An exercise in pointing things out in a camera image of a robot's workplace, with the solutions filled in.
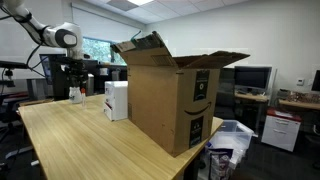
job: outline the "desk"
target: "desk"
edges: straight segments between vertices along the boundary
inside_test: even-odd
[[[255,102],[259,103],[259,108],[258,108],[258,113],[256,116],[256,125],[254,129],[254,136],[258,137],[259,136],[259,124],[261,120],[261,113],[263,109],[263,104],[268,102],[268,97],[267,96],[261,96],[261,95],[252,95],[252,94],[240,94],[235,92],[234,96],[239,99],[246,99],[246,100],[252,100]]]
[[[174,179],[207,142],[173,158],[129,120],[109,121],[102,101],[19,108],[47,179]],[[211,137],[221,124],[214,118]]]
[[[303,103],[303,102],[292,102],[292,101],[287,101],[287,100],[279,100],[279,104],[286,105],[286,106],[305,108],[305,109],[320,110],[320,104],[314,104],[314,103]]]

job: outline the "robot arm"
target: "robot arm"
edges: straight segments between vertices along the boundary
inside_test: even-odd
[[[38,22],[25,8],[24,0],[0,0],[2,10],[11,15],[39,45],[67,49],[67,57],[83,59],[82,34],[80,27],[73,23],[49,26]]]

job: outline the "cardboard box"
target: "cardboard box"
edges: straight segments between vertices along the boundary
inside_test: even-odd
[[[220,68],[249,55],[172,57],[154,32],[112,46],[128,65],[128,117],[172,156],[208,138]]]
[[[111,121],[128,118],[128,81],[106,81],[103,112]]]

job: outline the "window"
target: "window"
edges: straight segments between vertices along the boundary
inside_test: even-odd
[[[84,53],[90,55],[91,59],[125,65],[121,56],[111,50],[111,44],[113,44],[111,41],[83,37],[82,47]]]

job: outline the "ceiling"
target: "ceiling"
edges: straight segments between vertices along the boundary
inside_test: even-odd
[[[94,4],[122,16],[137,20],[144,24],[150,24],[202,11],[207,11],[210,9],[216,9],[232,4],[242,3],[248,0],[154,0],[141,6],[136,6],[126,0],[83,1]],[[115,4],[118,4],[118,7],[120,8],[125,7],[122,8],[125,10],[121,10],[112,6]]]

